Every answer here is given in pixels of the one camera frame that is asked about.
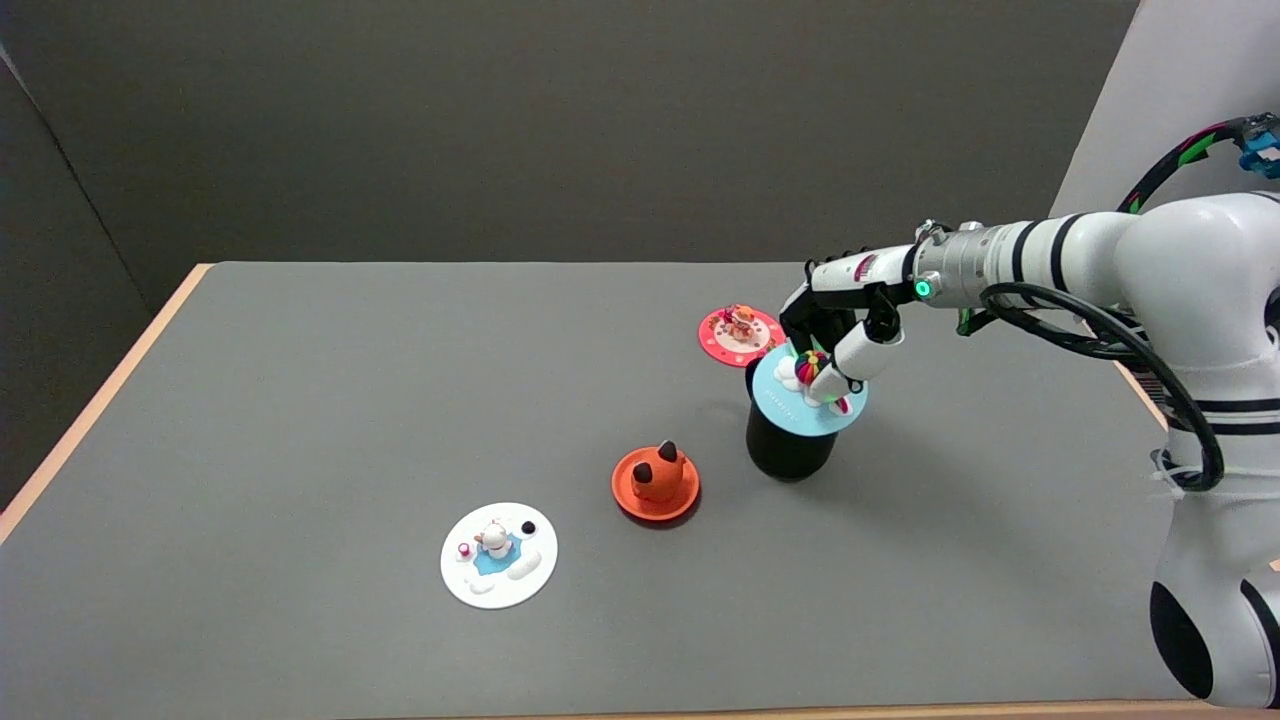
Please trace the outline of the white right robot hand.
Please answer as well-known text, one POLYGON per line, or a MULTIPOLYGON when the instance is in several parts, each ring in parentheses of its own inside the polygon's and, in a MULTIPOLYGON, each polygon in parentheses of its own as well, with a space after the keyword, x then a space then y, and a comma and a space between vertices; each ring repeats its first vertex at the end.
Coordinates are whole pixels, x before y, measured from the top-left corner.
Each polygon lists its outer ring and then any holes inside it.
POLYGON ((797 356, 824 356, 801 383, 809 404, 840 401, 893 360, 904 342, 899 306, 915 299, 914 255, 904 245, 805 265, 805 282, 785 302, 780 324, 797 356))

